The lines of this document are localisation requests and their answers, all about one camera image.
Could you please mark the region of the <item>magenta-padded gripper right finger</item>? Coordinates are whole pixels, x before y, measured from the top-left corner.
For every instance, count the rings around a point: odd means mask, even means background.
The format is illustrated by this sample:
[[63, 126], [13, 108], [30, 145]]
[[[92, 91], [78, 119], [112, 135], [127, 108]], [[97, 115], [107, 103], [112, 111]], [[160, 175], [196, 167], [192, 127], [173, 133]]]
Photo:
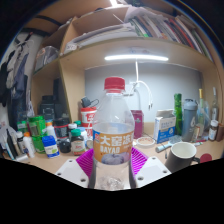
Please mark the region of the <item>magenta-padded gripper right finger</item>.
[[131, 170], [137, 188], [146, 186], [171, 174], [156, 156], [147, 157], [136, 148], [132, 149]]

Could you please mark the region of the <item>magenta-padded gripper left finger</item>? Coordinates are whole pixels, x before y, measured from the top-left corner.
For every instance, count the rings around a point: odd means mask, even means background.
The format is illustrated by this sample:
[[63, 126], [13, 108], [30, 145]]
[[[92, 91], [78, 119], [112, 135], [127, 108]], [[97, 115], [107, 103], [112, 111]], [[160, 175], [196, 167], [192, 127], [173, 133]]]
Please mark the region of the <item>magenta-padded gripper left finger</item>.
[[87, 188], [93, 168], [93, 150], [90, 149], [77, 159], [68, 159], [55, 173], [80, 187]]

